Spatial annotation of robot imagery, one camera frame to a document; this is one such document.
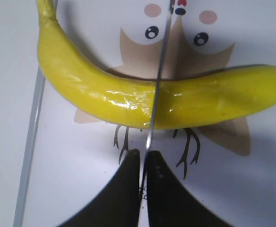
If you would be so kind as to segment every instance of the scissor blade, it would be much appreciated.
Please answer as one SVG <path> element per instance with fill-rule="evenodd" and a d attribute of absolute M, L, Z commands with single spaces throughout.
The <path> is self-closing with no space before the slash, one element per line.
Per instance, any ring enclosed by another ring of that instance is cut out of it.
<path fill-rule="evenodd" d="M 159 98 L 159 91 L 160 91 L 160 80 L 161 80 L 161 74 L 162 74 L 162 69 L 163 69 L 163 65 L 164 65 L 165 55 L 166 55 L 168 36 L 169 36 L 169 33 L 170 33 L 170 27 L 171 27 L 171 21 L 172 21 L 172 11 L 173 11 L 173 0 L 170 0 L 170 4 L 169 4 L 169 7 L 168 7 L 168 14 L 167 14 L 167 19 L 166 19 L 166 24 L 165 24 L 163 44 L 162 44 L 162 49 L 161 49 L 161 54 L 160 54 L 158 74 L 157 74 L 157 79 L 156 79 L 155 97 L 154 97 L 154 102 L 153 102 L 151 123 L 150 123 L 149 131 L 148 131 L 148 135 L 147 135 L 147 143 L 146 143 L 147 153 L 150 151 L 150 148 L 151 148 L 151 145 L 152 145 L 154 124 L 155 124 L 155 116 L 156 116 L 156 111 L 157 111 L 157 106 L 158 106 L 158 98 Z"/>

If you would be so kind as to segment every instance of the yellow banana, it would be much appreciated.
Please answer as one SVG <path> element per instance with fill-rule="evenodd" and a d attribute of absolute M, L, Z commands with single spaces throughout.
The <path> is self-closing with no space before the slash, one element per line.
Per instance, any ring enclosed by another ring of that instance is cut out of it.
<path fill-rule="evenodd" d="M 83 57 L 60 27 L 52 0 L 37 0 L 39 65 L 53 87 L 86 113 L 107 122 L 148 128 L 155 82 L 122 79 Z M 163 81 L 156 129 L 196 127 L 240 118 L 276 104 L 276 67 L 223 71 Z"/>

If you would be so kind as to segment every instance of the printed drawing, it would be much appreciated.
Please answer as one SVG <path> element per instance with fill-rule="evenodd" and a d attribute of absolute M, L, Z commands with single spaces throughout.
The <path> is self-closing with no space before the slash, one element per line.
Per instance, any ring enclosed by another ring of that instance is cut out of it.
<path fill-rule="evenodd" d="M 187 8 L 186 0 L 174 1 L 173 17 L 176 21 L 173 24 L 166 58 L 163 68 L 162 79 L 177 80 L 204 76 L 204 74 L 211 71 L 223 70 L 227 67 L 229 59 L 233 53 L 235 43 L 233 42 L 228 47 L 216 53 L 200 53 L 197 48 L 205 48 L 206 44 L 211 39 L 211 34 L 207 31 L 200 31 L 195 34 L 193 40 L 187 39 L 183 27 L 183 20 Z M 156 4 L 148 4 L 144 8 L 144 13 L 147 17 L 157 17 L 161 13 L 161 8 Z M 201 23 L 211 26 L 218 20 L 218 15 L 210 10 L 200 12 L 198 20 Z M 146 27 L 146 39 L 154 39 L 162 32 L 160 29 L 152 24 Z M 159 56 L 162 48 L 162 40 L 152 44 L 138 44 L 134 42 L 126 32 L 121 28 L 120 32 L 120 49 L 123 65 L 109 69 L 108 71 L 120 77 L 135 77 L 140 79 L 155 79 L 158 70 Z M 89 123 L 100 121 L 97 118 L 91 117 L 88 114 L 77 110 L 75 114 L 75 122 Z M 114 143 L 119 149 L 117 141 L 118 131 L 121 125 L 118 125 L 115 131 Z M 197 149 L 193 162 L 197 163 L 199 152 L 201 149 L 201 142 L 195 133 L 199 131 L 212 142 L 240 155 L 248 156 L 250 153 L 250 136 L 249 128 L 246 118 L 240 118 L 232 121 L 221 122 L 214 125 L 198 127 L 196 129 L 186 128 L 184 131 L 187 135 L 187 142 L 184 148 L 182 157 L 177 166 L 184 164 L 184 174 L 187 174 L 187 155 L 190 146 L 191 137 L 197 144 Z M 175 130 L 173 137 L 176 137 L 178 130 Z M 124 143 L 121 149 L 119 163 L 123 152 L 128 151 L 128 134 L 129 128 L 126 128 Z"/>

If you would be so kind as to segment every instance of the tan owl body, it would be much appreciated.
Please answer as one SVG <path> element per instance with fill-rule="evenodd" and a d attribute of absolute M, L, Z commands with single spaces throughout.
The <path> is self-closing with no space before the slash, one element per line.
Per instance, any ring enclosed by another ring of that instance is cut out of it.
<path fill-rule="evenodd" d="M 141 45 L 132 41 L 121 29 L 120 49 L 123 65 L 108 71 L 120 77 L 155 79 L 163 41 Z M 221 52 L 201 54 L 188 44 L 182 25 L 177 17 L 171 28 L 164 62 L 162 79 L 178 80 L 203 76 L 205 73 L 223 70 L 232 55 L 234 44 Z M 98 122 L 80 110 L 76 111 L 75 122 Z M 245 118 L 203 126 L 199 131 L 208 139 L 241 156 L 250 153 L 250 136 Z"/>

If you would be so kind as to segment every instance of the cartoon owl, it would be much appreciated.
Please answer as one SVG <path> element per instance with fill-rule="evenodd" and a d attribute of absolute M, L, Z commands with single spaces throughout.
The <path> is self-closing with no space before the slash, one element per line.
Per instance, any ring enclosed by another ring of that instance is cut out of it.
<path fill-rule="evenodd" d="M 159 3 L 146 4 L 139 12 L 146 17 L 145 25 L 139 24 L 139 29 L 135 30 L 133 29 L 135 25 L 128 22 L 121 26 L 120 51 L 123 65 L 109 69 L 111 74 L 127 78 L 156 79 L 163 44 L 162 21 L 165 21 L 162 18 L 166 15 L 163 9 Z M 220 20 L 218 13 L 202 7 L 198 7 L 198 10 L 194 10 L 191 14 L 188 13 L 190 10 L 187 0 L 173 1 L 173 22 L 164 60 L 163 80 L 202 77 L 213 71 L 224 70 L 233 53 L 235 42 L 223 40 L 215 34 L 215 29 L 219 29 L 216 25 Z M 100 120 L 77 109 L 75 122 L 96 121 Z M 120 127 L 118 125 L 115 132 L 114 145 L 117 147 L 119 147 L 117 134 Z M 250 153 L 250 136 L 246 118 L 184 130 L 187 134 L 187 144 L 177 164 L 178 166 L 184 163 L 184 178 L 187 172 L 186 158 L 191 136 L 197 143 L 196 154 L 191 164 L 197 163 L 201 147 L 195 130 L 240 156 L 247 156 Z M 123 151 L 128 150 L 128 132 L 127 127 L 119 162 Z"/>

